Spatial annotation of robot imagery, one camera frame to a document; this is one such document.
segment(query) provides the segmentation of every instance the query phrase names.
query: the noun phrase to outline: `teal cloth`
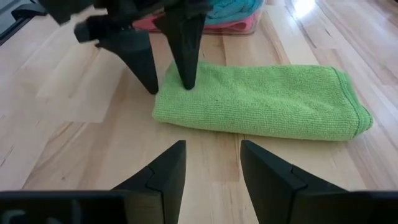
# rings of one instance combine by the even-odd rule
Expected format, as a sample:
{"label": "teal cloth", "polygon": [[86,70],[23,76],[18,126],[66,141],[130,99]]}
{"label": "teal cloth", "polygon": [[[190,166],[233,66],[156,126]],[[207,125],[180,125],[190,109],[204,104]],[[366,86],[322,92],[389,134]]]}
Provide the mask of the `teal cloth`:
{"label": "teal cloth", "polygon": [[347,74],[318,65],[225,67],[200,62],[193,90],[173,63],[156,96],[157,121],[231,133],[345,141],[372,116]]}
{"label": "teal cloth", "polygon": [[243,20],[262,6],[263,0],[211,0],[213,10],[207,14],[206,25]]}

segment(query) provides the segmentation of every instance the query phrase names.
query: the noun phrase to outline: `clear plastic container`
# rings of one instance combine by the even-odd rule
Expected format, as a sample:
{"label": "clear plastic container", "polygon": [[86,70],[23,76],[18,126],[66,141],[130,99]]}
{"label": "clear plastic container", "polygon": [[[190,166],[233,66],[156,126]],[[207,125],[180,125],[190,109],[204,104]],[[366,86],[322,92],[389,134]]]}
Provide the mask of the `clear plastic container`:
{"label": "clear plastic container", "polygon": [[[248,35],[256,31],[264,0],[229,0],[230,4],[223,4],[224,1],[222,0],[212,1],[215,6],[214,10],[207,15],[204,34]],[[160,11],[149,15],[135,21],[133,26],[136,29],[160,32],[153,24],[153,20],[162,14],[163,12]]]}

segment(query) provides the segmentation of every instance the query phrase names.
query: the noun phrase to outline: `black plastic part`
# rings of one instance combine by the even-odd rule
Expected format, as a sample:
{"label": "black plastic part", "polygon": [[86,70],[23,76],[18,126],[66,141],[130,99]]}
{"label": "black plastic part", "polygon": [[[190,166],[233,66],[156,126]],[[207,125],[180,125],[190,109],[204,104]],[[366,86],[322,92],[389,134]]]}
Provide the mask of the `black plastic part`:
{"label": "black plastic part", "polygon": [[259,224],[398,222],[398,192],[348,192],[247,140],[241,163]]}
{"label": "black plastic part", "polygon": [[149,35],[135,31],[131,24],[163,7],[165,16],[157,19],[155,25],[167,36],[184,87],[190,90],[195,86],[201,35],[206,13],[211,10],[208,0],[39,1],[59,24],[90,5],[107,9],[107,15],[90,16],[76,25],[78,41],[98,39],[97,46],[120,56],[152,94],[159,87]]}
{"label": "black plastic part", "polygon": [[46,8],[49,14],[58,24],[64,24],[70,20],[70,16],[90,7],[94,0],[38,0]]}
{"label": "black plastic part", "polygon": [[179,141],[111,191],[0,192],[0,221],[177,224],[185,160]]}
{"label": "black plastic part", "polygon": [[205,13],[184,18],[180,9],[166,9],[165,15],[154,21],[155,26],[167,37],[182,83],[187,90],[195,86],[205,19]]}
{"label": "black plastic part", "polygon": [[241,163],[259,223],[289,223],[295,193],[307,186],[293,165],[251,141],[241,143]]}
{"label": "black plastic part", "polygon": [[118,55],[151,94],[159,90],[149,33],[146,30],[121,30],[99,40],[102,47]]}
{"label": "black plastic part", "polygon": [[23,4],[11,12],[15,20],[21,18],[33,18],[35,16],[46,16],[47,11],[43,6],[36,3]]}

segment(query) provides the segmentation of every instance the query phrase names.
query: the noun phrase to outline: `light wood surface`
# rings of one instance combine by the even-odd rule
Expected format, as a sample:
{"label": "light wood surface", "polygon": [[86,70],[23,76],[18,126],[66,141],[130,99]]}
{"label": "light wood surface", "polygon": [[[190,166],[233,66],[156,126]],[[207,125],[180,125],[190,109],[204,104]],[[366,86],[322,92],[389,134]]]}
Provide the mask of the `light wood surface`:
{"label": "light wood surface", "polygon": [[[398,4],[269,0],[257,32],[204,36],[222,65],[321,64],[347,71],[373,127],[349,142],[298,141],[154,121],[154,96],[125,64],[73,25],[35,18],[0,47],[0,190],[110,189],[180,139],[187,181],[180,223],[256,223],[239,161],[250,139],[346,189],[398,189]],[[160,82],[172,61],[151,35]]]}

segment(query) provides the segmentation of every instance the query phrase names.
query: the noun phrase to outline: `stacked towels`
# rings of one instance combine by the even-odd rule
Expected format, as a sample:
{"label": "stacked towels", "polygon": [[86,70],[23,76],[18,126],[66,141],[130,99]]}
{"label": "stacked towels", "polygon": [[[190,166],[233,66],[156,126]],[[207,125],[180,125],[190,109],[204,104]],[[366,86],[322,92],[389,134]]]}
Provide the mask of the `stacked towels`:
{"label": "stacked towels", "polygon": [[[210,0],[213,10],[207,14],[205,32],[223,30],[232,33],[250,33],[256,25],[259,8],[264,0]],[[133,23],[138,29],[158,31],[149,16]]]}

